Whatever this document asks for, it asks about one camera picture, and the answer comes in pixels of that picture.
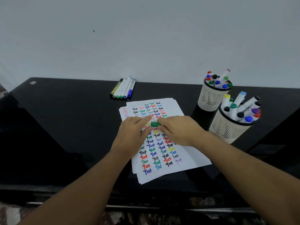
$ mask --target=pen holder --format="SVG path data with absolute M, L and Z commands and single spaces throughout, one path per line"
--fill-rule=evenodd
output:
M 232 87 L 227 89 L 215 88 L 210 86 L 204 79 L 204 84 L 198 99 L 198 106 L 202 110 L 215 111 L 222 102 L 224 95 L 227 94 L 231 88 Z
M 223 141 L 231 144 L 254 124 L 254 121 L 251 123 L 240 123 L 232 120 L 230 117 L 224 114 L 221 106 L 219 106 L 219 109 L 212 120 L 212 124 L 210 125 L 208 131 L 214 133 Z

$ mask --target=white wall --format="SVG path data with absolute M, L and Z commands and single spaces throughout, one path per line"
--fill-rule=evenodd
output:
M 0 83 L 202 84 L 208 70 L 230 68 L 234 85 L 300 88 L 299 9 L 300 0 L 0 0 Z

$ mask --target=paper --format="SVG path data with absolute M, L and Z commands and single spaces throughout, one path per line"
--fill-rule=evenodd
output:
M 125 120 L 126 116 L 152 115 L 151 121 L 157 121 L 161 117 L 184 115 L 173 98 L 127 102 L 127 106 L 121 107 L 119 112 L 122 120 Z M 144 128 L 150 127 L 151 121 Z M 131 162 L 132 171 L 137 174 L 140 184 L 165 174 L 211 164 L 197 149 L 175 144 L 156 128 L 149 133 Z

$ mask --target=glossy black tabletop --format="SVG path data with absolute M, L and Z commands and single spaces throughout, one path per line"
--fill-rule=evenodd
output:
M 121 123 L 118 109 L 126 106 L 126 100 L 109 97 L 116 83 L 30 78 L 8 96 L 18 101 L 67 154 L 81 155 L 81 161 L 90 168 L 110 150 Z M 174 98 L 185 115 L 191 116 L 208 130 L 214 112 L 205 112 L 197 106 L 201 87 L 202 85 L 137 82 L 129 101 Z M 233 143 L 243 151 L 255 145 L 300 105 L 299 89 L 234 86 L 229 94 L 235 98 L 240 91 L 247 92 L 246 99 L 258 95 L 262 102 L 260 120 Z M 27 159 L 25 154 L 22 156 L 24 160 Z M 116 185 L 125 186 L 126 189 L 188 192 L 217 191 L 220 188 L 211 178 L 211 173 L 216 172 L 214 165 L 165 175 L 144 185 L 138 183 L 130 167 L 131 164 L 128 163 Z

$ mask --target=purple marker cap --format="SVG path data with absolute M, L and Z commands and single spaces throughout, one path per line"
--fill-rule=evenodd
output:
M 247 117 L 245 117 L 245 121 L 246 122 L 252 122 L 253 118 L 251 116 L 247 116 Z
M 260 110 L 258 108 L 253 108 L 253 109 L 251 109 L 251 111 L 254 114 L 258 114 L 260 112 Z

